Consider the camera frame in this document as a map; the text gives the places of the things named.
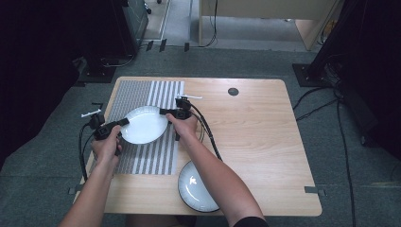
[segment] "human hand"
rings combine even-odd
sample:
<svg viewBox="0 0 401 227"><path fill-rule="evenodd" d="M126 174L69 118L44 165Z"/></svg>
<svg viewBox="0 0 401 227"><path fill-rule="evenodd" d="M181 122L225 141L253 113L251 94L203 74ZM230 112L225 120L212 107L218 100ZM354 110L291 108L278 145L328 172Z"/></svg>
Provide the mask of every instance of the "human hand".
<svg viewBox="0 0 401 227"><path fill-rule="evenodd" d="M120 142L117 139L117 135L120 133L121 126L114 126L109 137L105 140L94 140L92 141L92 149L96 155L97 166L111 166L113 169L118 164L118 157L115 155L115 150L118 148L121 150Z"/></svg>
<svg viewBox="0 0 401 227"><path fill-rule="evenodd" d="M181 138L186 138L188 136L196 137L196 129L198 119L195 115L191 115L185 120L176 119L172 114L166 114L167 119L173 123L176 133L180 135Z"/></svg>

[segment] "black sleeve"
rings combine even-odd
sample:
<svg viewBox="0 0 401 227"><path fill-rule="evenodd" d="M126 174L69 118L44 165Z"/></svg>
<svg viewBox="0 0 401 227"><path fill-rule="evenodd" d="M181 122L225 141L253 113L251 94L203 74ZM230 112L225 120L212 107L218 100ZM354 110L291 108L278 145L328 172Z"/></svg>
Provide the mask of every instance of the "black sleeve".
<svg viewBox="0 0 401 227"><path fill-rule="evenodd" d="M246 217L237 222L234 227L269 227L269 225L261 218Z"/></svg>

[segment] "black and white striped mat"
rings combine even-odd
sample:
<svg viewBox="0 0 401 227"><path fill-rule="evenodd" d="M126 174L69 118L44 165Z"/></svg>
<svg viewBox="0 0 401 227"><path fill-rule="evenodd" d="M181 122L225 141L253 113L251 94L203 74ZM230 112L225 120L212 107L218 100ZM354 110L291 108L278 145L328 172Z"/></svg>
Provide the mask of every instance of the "black and white striped mat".
<svg viewBox="0 0 401 227"><path fill-rule="evenodd" d="M141 106L175 109L175 97L183 93L183 81L122 80L115 94L108 122L120 120ZM133 145L122 139L120 162L115 173L120 174L174 174L177 163L178 142L173 126L145 145Z"/></svg>

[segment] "white bowl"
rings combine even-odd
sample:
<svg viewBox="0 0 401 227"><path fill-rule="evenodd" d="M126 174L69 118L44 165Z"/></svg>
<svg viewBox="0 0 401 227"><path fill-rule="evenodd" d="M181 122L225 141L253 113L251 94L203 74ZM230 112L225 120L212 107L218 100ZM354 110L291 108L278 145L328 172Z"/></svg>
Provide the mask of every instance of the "white bowl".
<svg viewBox="0 0 401 227"><path fill-rule="evenodd" d="M214 212L219 209L192 162L187 163L181 170L178 189L183 201L196 211Z"/></svg>
<svg viewBox="0 0 401 227"><path fill-rule="evenodd" d="M159 138L166 130L168 120L154 106L143 106L129 112L130 124L121 129L123 138L132 144L147 144Z"/></svg>

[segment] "black cable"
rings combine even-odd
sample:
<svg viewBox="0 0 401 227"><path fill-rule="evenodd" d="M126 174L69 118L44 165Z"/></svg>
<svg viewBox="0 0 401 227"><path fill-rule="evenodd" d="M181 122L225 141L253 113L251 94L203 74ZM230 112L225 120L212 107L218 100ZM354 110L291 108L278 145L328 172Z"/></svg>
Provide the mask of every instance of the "black cable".
<svg viewBox="0 0 401 227"><path fill-rule="evenodd" d="M201 121L201 117L200 116L198 116L197 114L194 114L194 113L193 113L193 115L195 115L198 118L198 121L200 122L200 125L201 125L201 127L200 127L200 141L203 142L204 132L205 132L204 124Z"/></svg>
<svg viewBox="0 0 401 227"><path fill-rule="evenodd" d="M88 126L89 126L89 123L86 123L84 126L82 126L82 128L80 129L80 132L79 132L79 141L78 141L80 169L82 171L83 180L85 182L88 180L88 175L86 173L85 160L82 155L82 134L83 134L83 131L85 130L85 128Z"/></svg>
<svg viewBox="0 0 401 227"><path fill-rule="evenodd" d="M214 24L213 24L213 37L212 37L212 39L210 40L210 42L209 42L209 44L207 44L207 45L201 45L200 47L207 47L207 46L209 46L209 45L211 45L212 43L214 43L215 42L215 40L216 40L216 37L217 37L217 35L218 35L218 30L217 30L217 27L216 27L216 17L218 16L218 0L216 0L216 3L215 3L215 22L214 22Z"/></svg>
<svg viewBox="0 0 401 227"><path fill-rule="evenodd" d="M346 165L346 170L347 170L347 178L348 178L348 185L349 185L349 189L350 189L350 199L351 199L352 225L353 225L353 227L356 227L357 221L355 218L354 187L352 185L350 165L349 165L349 161L348 161L348 147L347 147L347 143L345 141L344 130L342 128L341 119L340 119L340 100L339 99L337 102L337 118L339 120L342 143L344 144L344 151L345 151L345 165Z"/></svg>
<svg viewBox="0 0 401 227"><path fill-rule="evenodd" d="M305 92L305 93L298 99L298 102L294 105L294 107L292 107L292 110L294 111L294 110L298 107L298 105L301 103L301 101L302 101L302 99L303 99L304 97L306 97L306 96L308 96L309 94L312 94L312 93L314 93L314 92L317 92L317 91L319 91L319 90L326 89L326 88L330 88L330 87L318 87L318 88L314 88L314 89L311 89L311 90Z"/></svg>
<svg viewBox="0 0 401 227"><path fill-rule="evenodd" d="M318 107L318 108L316 108L315 110L313 110L313 111L311 111L311 112L309 112L309 113L306 113L306 114L304 114L304 115L298 117L296 120L297 120L297 121L303 120L303 119L305 119L305 118L311 116L313 113L315 113L315 112L321 110L322 108L324 108L324 107L326 107L326 106L329 106L329 105L335 103L337 100L338 100L337 98L334 99L334 100L331 100L331 101L327 102L326 104L322 105L321 107Z"/></svg>
<svg viewBox="0 0 401 227"><path fill-rule="evenodd" d="M395 170L396 170L400 165L401 165L401 162L398 162L398 163L392 168L392 175L391 175L391 177L390 177L391 182L394 181L394 177L393 177L394 172L395 172Z"/></svg>
<svg viewBox="0 0 401 227"><path fill-rule="evenodd" d="M103 67L123 67L123 66L126 66L127 64L129 64L133 59L135 58L135 55L132 55L131 56L131 58L127 61L127 62L125 62L125 63L122 63L122 64L103 64Z"/></svg>
<svg viewBox="0 0 401 227"><path fill-rule="evenodd" d="M203 115L201 114L200 110L198 110L198 108L197 108L196 106L192 105L192 103L190 103L190 102L187 101L187 100L183 100L183 102L187 103L187 104L190 105L192 108L194 108L195 111L197 111L197 113L200 115L200 119L201 119L201 121L203 122L204 127L205 127L205 130L206 130L206 133L209 135L210 142L212 143L213 150L215 151L215 154L216 154L216 156L220 159L220 161L223 161L223 160L221 159L220 154L218 153L218 147L216 146L215 138L213 137L212 131L210 130L209 125L207 124L206 119L204 119L204 117L203 117Z"/></svg>

